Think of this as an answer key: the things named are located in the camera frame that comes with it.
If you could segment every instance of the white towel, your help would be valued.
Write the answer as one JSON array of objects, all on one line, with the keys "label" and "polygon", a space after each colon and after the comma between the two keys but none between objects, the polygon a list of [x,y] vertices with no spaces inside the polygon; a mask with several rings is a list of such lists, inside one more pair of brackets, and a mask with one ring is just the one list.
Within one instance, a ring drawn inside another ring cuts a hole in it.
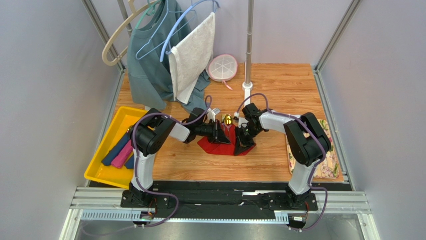
[{"label": "white towel", "polygon": [[216,15],[211,13],[194,31],[171,49],[169,57],[174,100],[188,104],[200,74],[213,56]]}]

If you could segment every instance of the floral pattern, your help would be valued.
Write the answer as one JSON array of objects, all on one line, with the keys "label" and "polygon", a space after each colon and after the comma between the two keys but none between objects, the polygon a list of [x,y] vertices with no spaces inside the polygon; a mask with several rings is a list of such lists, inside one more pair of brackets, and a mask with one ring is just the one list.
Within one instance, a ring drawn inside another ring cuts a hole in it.
[{"label": "floral pattern", "polygon": [[[322,129],[324,129],[325,134],[328,136],[331,142],[331,150],[327,152],[326,159],[321,163],[316,169],[314,178],[319,179],[337,179],[340,175],[339,172],[339,161],[334,149],[334,144],[332,140],[332,135],[330,133],[330,127],[327,121],[318,120],[321,124]],[[296,165],[296,159],[293,157],[292,150],[290,149],[289,142],[287,141],[287,150],[288,150],[288,164],[290,166],[290,172],[293,174]]]}]

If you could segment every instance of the wooden table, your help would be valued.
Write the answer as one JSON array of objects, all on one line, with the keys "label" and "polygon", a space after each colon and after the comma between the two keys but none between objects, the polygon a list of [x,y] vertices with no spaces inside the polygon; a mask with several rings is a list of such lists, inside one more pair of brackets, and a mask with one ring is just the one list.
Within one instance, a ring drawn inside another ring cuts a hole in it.
[{"label": "wooden table", "polygon": [[[252,94],[265,94],[271,109],[292,115],[311,112],[318,119],[326,119],[310,65],[253,64],[251,79],[254,84]],[[240,64],[236,77],[228,82],[234,91],[214,81],[206,88],[205,95],[213,97],[212,108],[219,108],[220,116],[234,116],[234,112],[244,100],[243,82],[244,64]],[[261,110],[266,108],[265,100],[261,96],[252,98],[252,103]],[[115,113],[122,106],[145,108],[141,104],[133,103],[127,75],[121,87]],[[186,119],[189,115],[177,102],[168,102],[166,110],[162,112],[178,120]],[[286,137],[282,133],[270,131],[259,134],[255,138],[257,146],[247,156],[238,157],[207,154],[197,144],[200,139],[197,137],[190,144],[183,144],[168,138],[156,156],[154,180],[289,182],[292,177]],[[340,168],[339,172],[338,179],[314,181],[343,182]]]}]

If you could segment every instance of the green hanger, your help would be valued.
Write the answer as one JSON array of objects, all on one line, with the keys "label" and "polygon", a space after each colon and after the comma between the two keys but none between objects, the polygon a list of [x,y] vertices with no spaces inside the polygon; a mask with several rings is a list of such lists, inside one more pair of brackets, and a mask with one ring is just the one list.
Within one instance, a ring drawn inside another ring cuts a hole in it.
[{"label": "green hanger", "polygon": [[147,0],[147,2],[148,2],[149,8],[140,17],[139,22],[137,22],[137,24],[136,24],[136,27],[135,27],[136,29],[139,29],[139,25],[142,23],[145,16],[152,16],[152,15],[156,14],[156,6],[158,4],[160,4],[162,1],[157,1],[154,4],[151,4],[150,0]]}]

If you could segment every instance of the yellow tray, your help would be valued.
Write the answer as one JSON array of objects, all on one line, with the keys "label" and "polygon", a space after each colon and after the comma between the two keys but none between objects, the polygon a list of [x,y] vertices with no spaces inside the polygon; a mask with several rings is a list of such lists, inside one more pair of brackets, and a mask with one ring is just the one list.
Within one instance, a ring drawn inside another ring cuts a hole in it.
[{"label": "yellow tray", "polygon": [[147,111],[122,106],[112,120],[106,135],[103,137],[99,148],[87,168],[84,177],[87,180],[108,184],[122,189],[129,189],[129,183],[133,178],[133,169],[122,169],[113,166],[105,166],[102,160],[119,142],[130,126],[141,119]]}]

